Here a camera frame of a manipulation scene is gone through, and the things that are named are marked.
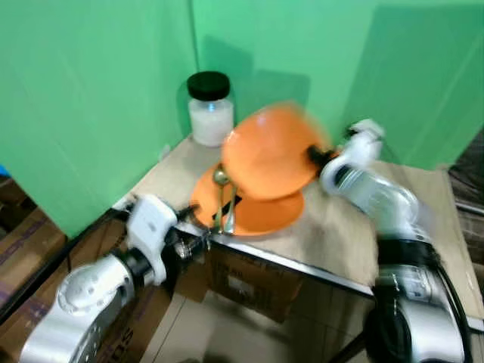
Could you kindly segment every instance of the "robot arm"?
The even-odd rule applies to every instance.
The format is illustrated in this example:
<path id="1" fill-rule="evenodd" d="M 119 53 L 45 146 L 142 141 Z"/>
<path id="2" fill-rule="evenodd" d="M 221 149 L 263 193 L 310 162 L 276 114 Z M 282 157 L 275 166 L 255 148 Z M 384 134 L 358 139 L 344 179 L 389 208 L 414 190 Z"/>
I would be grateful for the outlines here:
<path id="1" fill-rule="evenodd" d="M 136 290 L 166 279 L 161 252 L 175 212 L 152 195 L 142 197 L 127 223 L 128 250 L 72 271 L 53 306 L 23 347 L 20 363 L 95 360 L 106 329 Z"/>
<path id="2" fill-rule="evenodd" d="M 367 170 L 381 132 L 371 121 L 363 123 L 324 166 L 320 183 L 375 225 L 379 274 L 376 308 L 365 324 L 367 352 L 377 362 L 469 362 L 467 322 L 432 247 L 430 211 L 410 191 Z"/>

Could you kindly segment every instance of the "table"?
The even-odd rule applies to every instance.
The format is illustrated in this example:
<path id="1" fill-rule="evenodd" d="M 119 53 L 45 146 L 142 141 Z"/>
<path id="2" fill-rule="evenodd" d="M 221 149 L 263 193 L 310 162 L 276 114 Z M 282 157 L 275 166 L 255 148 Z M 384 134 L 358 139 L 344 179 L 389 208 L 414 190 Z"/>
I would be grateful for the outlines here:
<path id="1" fill-rule="evenodd" d="M 156 194 L 175 208 L 187 206 L 198 178 L 219 159 L 219 148 L 198 145 L 188 137 L 131 192 Z M 436 212 L 434 247 L 461 298 L 471 328 L 484 331 L 484 306 L 446 173 L 384 162 L 375 162 L 371 168 L 404 187 L 411 184 L 417 197 Z M 290 227 L 261 237 L 216 235 L 213 242 L 372 296 L 369 286 L 377 274 L 377 248 L 370 220 L 342 198 L 324 193 L 316 181 L 302 192 L 305 210 Z M 187 222 L 177 228 L 195 235 L 203 233 Z"/>

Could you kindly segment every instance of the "utensil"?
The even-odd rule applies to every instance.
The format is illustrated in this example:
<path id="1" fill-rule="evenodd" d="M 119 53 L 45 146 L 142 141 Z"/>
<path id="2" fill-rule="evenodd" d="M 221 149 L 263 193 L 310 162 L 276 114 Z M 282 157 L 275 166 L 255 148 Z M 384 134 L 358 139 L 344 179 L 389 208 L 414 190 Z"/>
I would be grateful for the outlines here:
<path id="1" fill-rule="evenodd" d="M 237 195 L 237 186 L 232 183 L 232 194 L 230 199 L 230 206 L 228 208 L 227 219 L 225 220 L 224 231 L 227 233 L 234 233 L 235 230 L 235 196 Z"/>
<path id="2" fill-rule="evenodd" d="M 225 174 L 222 164 L 219 164 L 212 174 L 213 181 L 219 186 L 219 208 L 214 221 L 214 228 L 219 232 L 222 231 L 222 207 L 224 205 L 224 186 L 229 182 L 228 176 Z"/>
<path id="3" fill-rule="evenodd" d="M 213 223 L 219 208 L 219 185 L 213 181 L 213 173 L 217 164 L 208 169 L 198 179 L 191 195 L 191 203 L 199 207 L 194 211 L 194 218 L 202 225 L 213 228 Z M 224 188 L 224 208 L 230 208 L 231 189 Z M 279 231 L 293 224 L 304 210 L 304 197 L 300 192 L 277 200 L 254 200 L 245 194 L 245 191 L 237 185 L 234 213 L 235 236 L 260 236 Z M 228 214 L 222 217 L 225 222 Z"/>
<path id="4" fill-rule="evenodd" d="M 329 138 L 295 104 L 261 109 L 240 123 L 225 139 L 222 163 L 231 180 L 257 200 L 285 197 L 307 185 L 319 166 L 307 149 L 330 148 Z"/>

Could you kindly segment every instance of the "metal stand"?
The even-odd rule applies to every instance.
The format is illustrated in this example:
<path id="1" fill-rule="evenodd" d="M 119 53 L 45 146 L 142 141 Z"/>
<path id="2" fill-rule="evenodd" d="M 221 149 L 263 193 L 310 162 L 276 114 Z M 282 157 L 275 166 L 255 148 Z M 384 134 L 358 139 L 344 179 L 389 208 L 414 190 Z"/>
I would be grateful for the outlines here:
<path id="1" fill-rule="evenodd" d="M 365 348 L 365 335 L 363 332 L 349 342 L 338 354 L 336 354 L 329 363 L 344 363 L 349 361 L 355 355 Z"/>

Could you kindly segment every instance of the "green backdrop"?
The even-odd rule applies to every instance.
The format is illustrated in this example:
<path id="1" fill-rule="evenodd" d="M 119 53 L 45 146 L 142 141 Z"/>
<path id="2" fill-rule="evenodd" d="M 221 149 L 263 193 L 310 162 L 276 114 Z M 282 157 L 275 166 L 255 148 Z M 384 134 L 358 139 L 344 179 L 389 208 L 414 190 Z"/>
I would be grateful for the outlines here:
<path id="1" fill-rule="evenodd" d="M 292 98 L 339 141 L 373 117 L 397 159 L 452 163 L 484 120 L 482 2 L 6 0 L 0 164 L 69 235 L 190 132 L 186 78 L 221 70 L 237 120 Z"/>

